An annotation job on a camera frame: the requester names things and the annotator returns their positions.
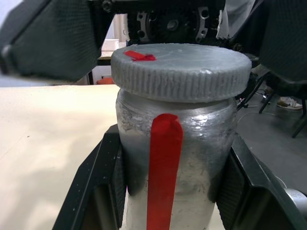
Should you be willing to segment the white sneaker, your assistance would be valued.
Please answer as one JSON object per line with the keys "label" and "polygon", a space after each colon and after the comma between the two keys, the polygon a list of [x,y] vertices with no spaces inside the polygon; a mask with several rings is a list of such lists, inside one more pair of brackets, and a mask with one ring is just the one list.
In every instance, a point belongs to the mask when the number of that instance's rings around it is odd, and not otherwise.
{"label": "white sneaker", "polygon": [[303,106],[291,97],[280,97],[277,106],[289,110],[300,110]]}

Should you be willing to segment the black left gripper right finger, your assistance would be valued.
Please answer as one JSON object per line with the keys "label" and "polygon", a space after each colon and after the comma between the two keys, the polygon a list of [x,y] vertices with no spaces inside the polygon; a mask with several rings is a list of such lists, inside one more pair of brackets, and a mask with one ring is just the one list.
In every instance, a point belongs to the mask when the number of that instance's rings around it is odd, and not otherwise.
{"label": "black left gripper right finger", "polygon": [[225,230],[307,230],[307,194],[286,187],[238,134],[216,203]]}

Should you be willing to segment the black chair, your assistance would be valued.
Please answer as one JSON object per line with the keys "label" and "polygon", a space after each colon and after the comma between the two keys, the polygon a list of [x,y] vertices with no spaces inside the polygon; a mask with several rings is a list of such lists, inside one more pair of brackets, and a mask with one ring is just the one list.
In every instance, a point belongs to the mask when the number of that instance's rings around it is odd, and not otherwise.
{"label": "black chair", "polygon": [[259,110],[259,114],[263,112],[276,94],[280,97],[291,97],[303,106],[302,121],[292,134],[292,138],[295,138],[307,126],[307,83],[290,83],[275,76],[271,72],[265,74],[264,78],[266,79],[266,86],[271,89],[271,92],[266,93],[267,96],[264,98],[264,104]]}

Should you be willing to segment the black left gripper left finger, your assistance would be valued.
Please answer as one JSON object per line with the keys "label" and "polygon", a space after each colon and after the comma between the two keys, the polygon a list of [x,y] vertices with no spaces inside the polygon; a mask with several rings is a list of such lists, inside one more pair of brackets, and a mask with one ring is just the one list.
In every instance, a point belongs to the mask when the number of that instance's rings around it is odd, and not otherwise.
{"label": "black left gripper left finger", "polygon": [[56,230],[119,230],[126,183],[118,126],[111,126],[79,166],[56,219]]}

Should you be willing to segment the clear plastic jar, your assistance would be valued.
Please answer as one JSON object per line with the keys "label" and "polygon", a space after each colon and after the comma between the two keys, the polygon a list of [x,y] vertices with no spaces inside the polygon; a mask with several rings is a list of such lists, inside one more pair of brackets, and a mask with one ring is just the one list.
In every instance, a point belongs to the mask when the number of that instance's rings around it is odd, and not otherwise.
{"label": "clear plastic jar", "polygon": [[177,115],[183,128],[170,230],[208,230],[235,135],[235,101],[170,103],[120,90],[116,111],[129,193],[125,230],[146,230],[150,129],[160,114]]}

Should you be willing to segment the grey ribbed jar lid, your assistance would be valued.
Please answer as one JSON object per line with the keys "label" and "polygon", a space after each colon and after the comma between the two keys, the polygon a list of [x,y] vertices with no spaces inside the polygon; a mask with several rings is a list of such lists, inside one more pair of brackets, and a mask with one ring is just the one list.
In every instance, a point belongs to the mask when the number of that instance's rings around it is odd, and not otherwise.
{"label": "grey ribbed jar lid", "polygon": [[242,93],[251,71],[242,53],[196,44],[145,44],[118,49],[111,75],[121,89],[140,97],[207,103]]}

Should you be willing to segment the white box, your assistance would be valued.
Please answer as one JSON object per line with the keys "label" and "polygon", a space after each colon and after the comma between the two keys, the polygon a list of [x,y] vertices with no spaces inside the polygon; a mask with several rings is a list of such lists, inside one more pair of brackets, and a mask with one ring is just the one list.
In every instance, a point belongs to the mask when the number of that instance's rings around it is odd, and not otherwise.
{"label": "white box", "polygon": [[119,49],[118,39],[105,39],[101,47],[102,52],[115,51],[117,49]]}

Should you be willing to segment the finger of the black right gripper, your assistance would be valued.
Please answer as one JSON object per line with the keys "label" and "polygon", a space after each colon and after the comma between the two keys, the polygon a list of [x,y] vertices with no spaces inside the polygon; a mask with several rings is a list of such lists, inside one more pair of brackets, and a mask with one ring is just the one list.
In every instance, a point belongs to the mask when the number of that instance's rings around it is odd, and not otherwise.
{"label": "finger of the black right gripper", "polygon": [[0,72],[76,81],[99,56],[92,0],[23,0],[0,27]]}
{"label": "finger of the black right gripper", "polygon": [[307,84],[307,0],[271,0],[260,61],[289,83]]}

